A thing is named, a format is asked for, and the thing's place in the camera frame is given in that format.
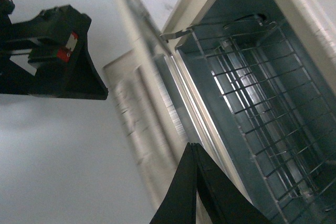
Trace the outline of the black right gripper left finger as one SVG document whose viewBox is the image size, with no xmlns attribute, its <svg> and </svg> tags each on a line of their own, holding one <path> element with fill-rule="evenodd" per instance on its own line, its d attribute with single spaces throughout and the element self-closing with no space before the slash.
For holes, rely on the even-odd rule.
<svg viewBox="0 0 336 224">
<path fill-rule="evenodd" d="M 13 24 L 15 5 L 1 0 L 1 93 L 106 100 L 108 88 L 88 51 L 91 18 L 71 5 Z"/>
</svg>

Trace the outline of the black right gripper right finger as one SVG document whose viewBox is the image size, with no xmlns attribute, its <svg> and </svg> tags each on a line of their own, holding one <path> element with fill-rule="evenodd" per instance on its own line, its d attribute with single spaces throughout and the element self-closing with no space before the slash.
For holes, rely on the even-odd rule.
<svg viewBox="0 0 336 224">
<path fill-rule="evenodd" d="M 198 143 L 188 143 L 151 223 L 195 223 L 200 198 L 212 223 L 270 223 Z"/>
</svg>

